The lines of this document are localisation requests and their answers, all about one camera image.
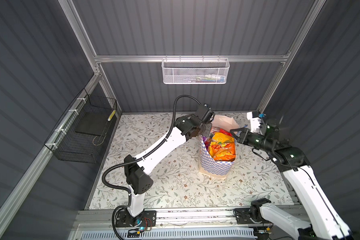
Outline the orange chips bag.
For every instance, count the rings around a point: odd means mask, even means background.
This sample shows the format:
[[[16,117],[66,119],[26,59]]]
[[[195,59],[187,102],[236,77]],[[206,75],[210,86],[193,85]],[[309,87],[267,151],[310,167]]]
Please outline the orange chips bag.
[[[211,143],[209,153],[214,161],[233,162],[236,159],[234,143]]]

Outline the red fruit gummy bag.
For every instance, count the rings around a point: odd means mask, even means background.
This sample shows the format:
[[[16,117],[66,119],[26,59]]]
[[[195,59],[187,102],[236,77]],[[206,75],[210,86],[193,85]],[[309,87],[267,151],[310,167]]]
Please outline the red fruit gummy bag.
[[[222,134],[224,134],[224,135],[230,136],[230,137],[232,136],[232,134],[231,134],[230,132],[227,132],[227,131],[224,130],[224,129],[220,129],[219,132],[222,133]]]

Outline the dark purple candy bar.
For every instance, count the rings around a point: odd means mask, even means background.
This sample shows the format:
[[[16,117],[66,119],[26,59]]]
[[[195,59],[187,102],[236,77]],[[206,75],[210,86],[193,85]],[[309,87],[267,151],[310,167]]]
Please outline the dark purple candy bar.
[[[206,150],[209,151],[209,146],[211,144],[211,141],[212,141],[212,138],[211,137],[205,137],[205,136],[202,136],[202,141],[206,147]]]

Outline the white blue checkered paper bag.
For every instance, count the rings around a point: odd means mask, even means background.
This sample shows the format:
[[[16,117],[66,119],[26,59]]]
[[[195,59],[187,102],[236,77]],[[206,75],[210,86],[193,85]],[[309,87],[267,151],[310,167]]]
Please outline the white blue checkered paper bag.
[[[212,127],[231,130],[238,129],[239,125],[233,118],[216,115],[212,121]],[[235,161],[215,161],[208,152],[203,137],[200,137],[199,146],[199,172],[213,178],[225,179]]]

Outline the yellow gummy bag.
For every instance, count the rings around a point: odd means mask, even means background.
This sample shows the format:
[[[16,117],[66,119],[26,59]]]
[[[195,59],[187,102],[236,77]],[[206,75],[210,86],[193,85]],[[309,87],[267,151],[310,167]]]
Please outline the yellow gummy bag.
[[[217,144],[227,144],[227,143],[234,143],[235,140],[232,136],[226,135],[224,133],[215,132],[214,136],[212,137],[211,143],[213,145]]]

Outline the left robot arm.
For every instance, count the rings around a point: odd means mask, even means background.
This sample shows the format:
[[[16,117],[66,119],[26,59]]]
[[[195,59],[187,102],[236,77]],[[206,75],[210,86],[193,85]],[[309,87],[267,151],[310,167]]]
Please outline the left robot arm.
[[[135,157],[128,155],[124,163],[129,199],[126,218],[132,227],[140,225],[144,218],[145,193],[153,186],[150,177],[153,169],[173,150],[188,140],[207,135],[215,114],[207,105],[199,105],[196,112],[177,118],[170,130],[151,147]]]

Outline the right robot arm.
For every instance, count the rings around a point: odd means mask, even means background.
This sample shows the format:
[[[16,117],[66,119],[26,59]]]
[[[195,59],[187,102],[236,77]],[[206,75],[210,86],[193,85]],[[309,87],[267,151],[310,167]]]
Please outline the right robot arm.
[[[251,203],[246,213],[251,221],[270,222],[294,240],[354,240],[355,234],[330,203],[304,152],[279,141],[276,128],[266,129],[266,135],[252,133],[248,128],[232,129],[230,133],[237,143],[252,147],[254,153],[266,152],[294,189],[310,220],[300,220],[263,198]]]

